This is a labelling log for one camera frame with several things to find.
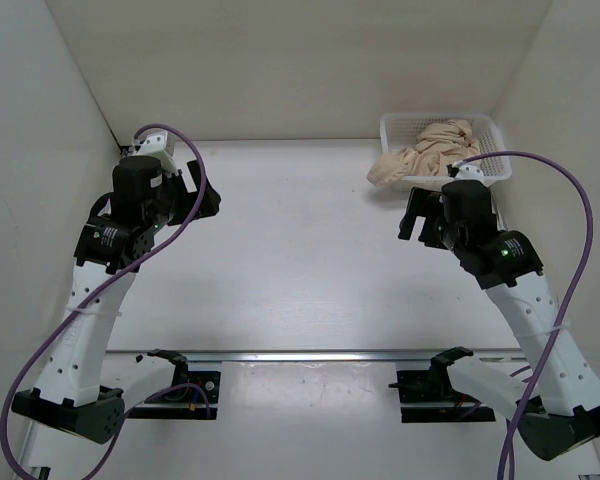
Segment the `beige trousers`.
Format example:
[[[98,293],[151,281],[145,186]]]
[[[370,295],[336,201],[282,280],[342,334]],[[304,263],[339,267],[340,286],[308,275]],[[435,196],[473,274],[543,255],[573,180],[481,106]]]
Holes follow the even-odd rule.
[[[467,120],[435,122],[416,137],[413,147],[383,153],[369,169],[366,179],[376,187],[398,191],[413,187],[434,190],[428,180],[441,179],[445,183],[449,165],[480,153],[478,139]]]

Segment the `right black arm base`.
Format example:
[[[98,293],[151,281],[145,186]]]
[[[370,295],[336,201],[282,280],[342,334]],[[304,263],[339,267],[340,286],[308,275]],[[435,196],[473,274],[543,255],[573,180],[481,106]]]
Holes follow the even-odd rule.
[[[495,421],[492,409],[477,399],[454,390],[447,368],[474,353],[454,347],[434,356],[427,370],[399,370],[396,381],[388,385],[396,390],[403,424],[489,423]]]

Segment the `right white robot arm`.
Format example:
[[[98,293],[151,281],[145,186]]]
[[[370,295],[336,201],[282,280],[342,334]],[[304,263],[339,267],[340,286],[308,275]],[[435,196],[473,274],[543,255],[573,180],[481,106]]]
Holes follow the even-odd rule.
[[[529,450],[550,461],[600,436],[600,378],[570,332],[556,325],[558,302],[529,239],[499,229],[489,189],[452,181],[439,192],[412,189],[398,237],[448,250],[497,307],[532,371],[529,401],[514,427]]]

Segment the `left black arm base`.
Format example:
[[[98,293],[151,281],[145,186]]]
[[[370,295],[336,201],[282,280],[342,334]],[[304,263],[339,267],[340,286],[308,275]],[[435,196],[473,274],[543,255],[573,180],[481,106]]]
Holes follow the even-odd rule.
[[[216,420],[221,373],[190,370],[186,356],[170,350],[153,350],[147,359],[166,360],[175,367],[171,390],[154,393],[132,408],[128,417],[142,420]]]

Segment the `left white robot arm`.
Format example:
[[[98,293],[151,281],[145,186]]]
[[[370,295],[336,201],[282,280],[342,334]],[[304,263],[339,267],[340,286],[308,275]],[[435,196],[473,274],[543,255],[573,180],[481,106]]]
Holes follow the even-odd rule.
[[[186,395],[186,359],[176,351],[141,354],[109,376],[102,365],[121,304],[139,272],[137,262],[156,251],[156,235],[166,226],[219,211],[221,197],[204,181],[199,162],[190,161],[187,168],[193,192],[181,170],[164,168],[154,156],[127,157],[115,166],[113,189],[92,205],[74,251],[71,322],[49,346],[34,386],[16,393],[13,412],[105,444],[136,404],[155,394],[168,400]]]

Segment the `white plastic mesh basket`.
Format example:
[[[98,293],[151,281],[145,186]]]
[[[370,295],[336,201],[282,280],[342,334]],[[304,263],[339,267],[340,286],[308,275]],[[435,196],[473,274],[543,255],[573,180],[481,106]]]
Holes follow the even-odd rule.
[[[380,140],[382,153],[397,153],[404,148],[414,148],[417,137],[430,124],[447,120],[466,120],[482,153],[504,151],[505,145],[493,120],[484,114],[401,112],[386,113],[380,117]],[[474,165],[484,173],[487,186],[507,180],[512,169],[506,156],[475,161]]]

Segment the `aluminium front rail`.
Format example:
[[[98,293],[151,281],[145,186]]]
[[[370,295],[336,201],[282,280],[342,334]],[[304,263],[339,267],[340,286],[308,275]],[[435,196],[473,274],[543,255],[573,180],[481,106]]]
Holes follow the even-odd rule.
[[[193,363],[325,363],[325,362],[426,362],[439,353],[438,349],[384,350],[181,350]],[[490,363],[523,363],[526,358],[520,349],[475,349],[475,356]],[[144,355],[140,350],[110,350],[107,361],[133,359]]]

